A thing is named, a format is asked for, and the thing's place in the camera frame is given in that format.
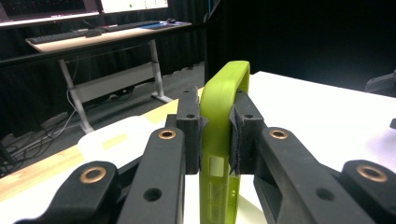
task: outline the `desk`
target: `desk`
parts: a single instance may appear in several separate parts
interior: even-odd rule
[[[102,35],[90,38],[78,37],[37,45],[31,43],[28,40],[26,41],[29,45],[31,45],[33,48],[37,49],[40,52],[53,52],[56,50],[74,49],[89,46],[96,43],[111,43],[117,40],[127,39],[135,36],[149,35],[152,33],[163,32],[165,30],[177,29],[186,25],[191,24],[188,22],[161,22],[160,24],[146,26],[147,28],[134,28],[113,33],[104,33]],[[165,103],[169,103],[170,101],[172,101],[172,99],[166,97],[163,93],[162,75],[160,71],[160,64],[158,60],[155,40],[151,39],[148,44],[151,54],[151,63],[145,63],[132,69],[118,72],[110,76],[97,78],[95,80],[85,82],[79,85],[75,85],[73,83],[73,78],[70,76],[70,73],[67,69],[65,59],[61,59],[58,61],[59,65],[61,66],[67,88],[69,89],[70,95],[73,99],[75,109],[77,110],[78,115],[81,119],[81,128],[85,133],[92,132],[93,127],[88,122],[87,115],[85,113],[82,103],[109,94],[113,91],[117,91],[122,88],[137,84],[151,77],[155,78],[157,87],[157,91],[152,93],[152,96]]]
[[[268,126],[291,130],[319,162],[341,171],[344,162],[364,159],[396,172],[396,99],[350,91],[268,73],[251,77],[249,95]],[[163,125],[177,101],[140,118]],[[56,189],[85,158],[70,147],[0,179],[0,223],[44,212]],[[265,223],[252,176],[242,176],[237,223]],[[199,223],[198,176],[186,176],[185,223]]]

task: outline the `black plastic part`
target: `black plastic part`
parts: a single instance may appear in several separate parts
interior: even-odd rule
[[[172,127],[153,132],[117,223],[182,223],[184,133]]]
[[[277,216],[282,202],[282,194],[278,187],[262,180],[257,175],[254,176],[254,187],[262,205],[268,224],[276,224]]]
[[[340,183],[377,223],[396,223],[396,175],[370,161],[348,161]]]
[[[278,214],[265,214],[269,223],[374,223],[293,133],[267,128],[260,140],[261,157],[282,194]],[[258,176],[254,185],[263,210],[271,209]]]
[[[236,175],[253,175],[256,167],[254,140],[265,126],[264,118],[244,91],[237,91],[230,114],[233,125],[229,163]]]
[[[117,167],[110,162],[83,164],[64,181],[41,217],[17,224],[107,223],[120,196],[118,177]]]
[[[202,155],[202,129],[198,90],[183,91],[178,99],[177,127],[185,134],[186,175],[196,175]]]
[[[370,79],[366,84],[365,91],[396,97],[396,72]]]

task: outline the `floor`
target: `floor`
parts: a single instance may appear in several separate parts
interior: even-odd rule
[[[172,75],[163,76],[165,95],[176,99],[183,90],[189,90],[194,86],[203,87],[204,67],[204,63],[199,63],[192,68],[185,68]],[[155,91],[155,83],[144,83],[136,86],[132,93],[111,95],[107,100],[96,105],[87,105],[85,109],[91,126],[95,130],[100,129],[131,116],[142,115],[163,105],[162,102],[151,97],[153,91]],[[46,131],[28,133],[18,139],[11,136],[2,140],[3,145],[18,162],[15,165],[0,167],[0,177],[76,145],[85,134],[79,127],[77,113],[71,115],[63,113],[43,125]]]

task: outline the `desk leg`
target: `desk leg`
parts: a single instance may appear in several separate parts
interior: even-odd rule
[[[61,66],[62,73],[64,74],[64,79],[66,80],[67,88],[69,89],[70,95],[72,96],[74,106],[79,114],[79,117],[81,118],[80,126],[82,128],[82,131],[84,131],[84,133],[93,132],[93,127],[88,122],[84,107],[82,106],[82,103],[79,100],[78,95],[76,93],[76,88],[75,88],[72,78],[70,77],[70,73],[69,73],[69,70],[67,69],[66,62],[64,61],[64,59],[61,59],[58,61],[58,63]]]
[[[169,103],[173,100],[163,94],[163,78],[161,77],[160,62],[158,62],[158,54],[155,40],[149,41],[149,50],[151,53],[152,73],[154,74],[155,84],[157,86],[157,91],[152,93],[151,95],[158,100]]]

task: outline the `lime green plastic object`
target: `lime green plastic object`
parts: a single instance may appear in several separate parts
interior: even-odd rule
[[[202,139],[200,173],[201,224],[234,224],[238,207],[239,176],[230,175],[230,112],[237,90],[248,92],[248,62],[229,62],[202,93],[201,115],[209,120]]]

